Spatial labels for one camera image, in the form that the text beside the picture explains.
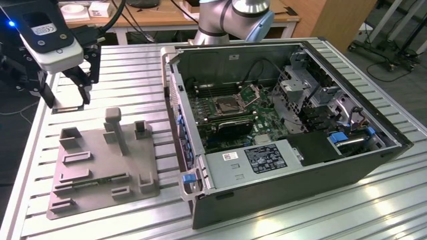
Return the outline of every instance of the blue latch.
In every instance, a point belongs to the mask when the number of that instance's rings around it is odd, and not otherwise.
[[[176,120],[176,124],[180,124],[183,120],[183,115],[178,115],[178,120]]]
[[[374,130],[374,128],[370,126],[370,127],[367,127],[367,134],[370,135],[370,136],[372,136],[374,134],[375,134],[375,130]]]
[[[195,183],[198,180],[196,178],[196,174],[191,173],[191,174],[186,174],[182,176],[182,181],[184,184],[191,184]]]
[[[346,133],[340,132],[334,132],[330,136],[330,139],[332,141],[334,144],[348,140],[348,137],[346,136]]]

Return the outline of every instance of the floor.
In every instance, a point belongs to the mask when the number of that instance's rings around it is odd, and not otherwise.
[[[386,11],[387,6],[382,9],[372,10],[367,18],[367,22],[371,24],[371,26],[375,26],[379,23]],[[403,15],[400,13],[395,12],[383,29],[383,35],[376,37],[375,42],[384,39],[386,33],[390,31],[394,23],[402,16]],[[396,43],[400,46],[416,25],[418,22],[412,20],[402,31],[399,37],[396,38]],[[191,38],[191,36],[188,36],[188,32],[184,32],[184,35],[186,36],[176,36],[175,34],[174,37],[178,40],[182,38]],[[427,28],[424,27],[411,45],[411,49],[416,50],[426,39]],[[346,56],[364,72],[368,65],[383,61],[380,57],[368,53],[363,49],[356,49],[354,52],[347,52]],[[398,103],[407,109],[407,111],[415,116],[422,124],[427,125],[427,54],[420,56],[420,59],[422,64],[416,66],[414,71],[407,76],[402,77],[395,82],[386,83],[378,80],[375,80],[375,82],[398,101]],[[391,80],[407,73],[407,71],[403,69],[396,69],[394,72],[388,72],[384,68],[382,68],[382,66],[378,65],[370,69],[370,72],[375,75],[375,77],[384,80]],[[19,111],[36,101],[39,101],[39,98],[32,96],[28,92],[9,89],[0,82],[0,113]],[[32,106],[23,112],[29,121],[33,121],[36,108],[36,106]],[[29,130],[31,125],[20,116],[20,114],[8,116],[0,115],[0,223],[12,191],[11,185],[15,181],[15,176],[25,149]]]

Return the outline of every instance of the white box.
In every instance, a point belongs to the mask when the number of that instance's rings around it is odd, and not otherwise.
[[[88,7],[88,14],[96,18],[110,18],[114,12],[114,5],[110,2],[92,2]]]
[[[359,31],[354,37],[354,40],[358,40],[359,42],[364,42],[368,38],[368,35],[371,34],[374,28],[367,25],[366,23],[362,24]]]

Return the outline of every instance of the motherboard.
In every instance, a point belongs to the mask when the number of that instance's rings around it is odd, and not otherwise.
[[[271,90],[247,84],[235,91],[195,88],[190,105],[206,153],[276,141],[288,135]]]

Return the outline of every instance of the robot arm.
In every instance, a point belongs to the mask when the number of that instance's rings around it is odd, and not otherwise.
[[[228,34],[259,42],[267,35],[275,14],[270,0],[200,0],[199,31],[194,44],[227,44]]]
[[[40,95],[53,107],[55,96],[45,84],[48,73],[63,74],[76,84],[83,103],[90,104],[90,90],[99,82],[102,48],[99,42],[118,21],[123,0],[104,27],[67,27],[56,0],[0,0],[0,74],[17,89]],[[90,71],[79,65],[87,60]]]

